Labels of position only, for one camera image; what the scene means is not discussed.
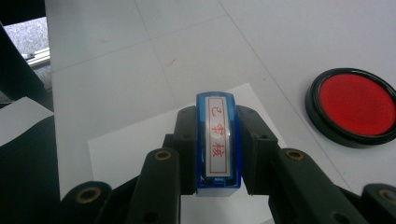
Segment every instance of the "translucent blue plastic casing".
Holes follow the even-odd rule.
[[[197,95],[197,196],[230,196],[241,186],[239,123],[233,95]]]

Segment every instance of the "table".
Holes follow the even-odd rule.
[[[396,186],[396,141],[372,149],[324,137],[304,95],[335,67],[396,87],[396,2],[46,1],[61,194],[93,179],[88,142],[249,83],[289,147],[337,185]]]

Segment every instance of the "white tabletop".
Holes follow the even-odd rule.
[[[396,87],[395,1],[46,2],[62,195],[93,179],[90,140],[245,83],[287,146],[335,184],[396,186],[396,141],[342,147],[304,110],[312,81],[332,68]]]

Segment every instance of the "red ink pad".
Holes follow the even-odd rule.
[[[366,71],[337,68],[321,74],[305,96],[305,108],[324,135],[344,146],[396,138],[396,91]]]

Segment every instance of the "white paper sheet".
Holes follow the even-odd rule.
[[[277,136],[279,145],[286,147],[274,123],[268,117],[249,84],[241,85],[227,92],[233,94],[237,105],[244,105],[256,110]],[[116,188],[139,175],[146,155],[151,150],[162,146],[166,133],[173,132],[179,109],[89,141],[93,179],[106,182],[112,188]],[[242,185],[241,189],[231,197],[182,196],[181,200],[181,223],[259,224],[271,217],[268,198],[266,196],[248,196],[245,185]]]
[[[27,97],[5,106],[0,109],[0,146],[52,115],[47,108]]]

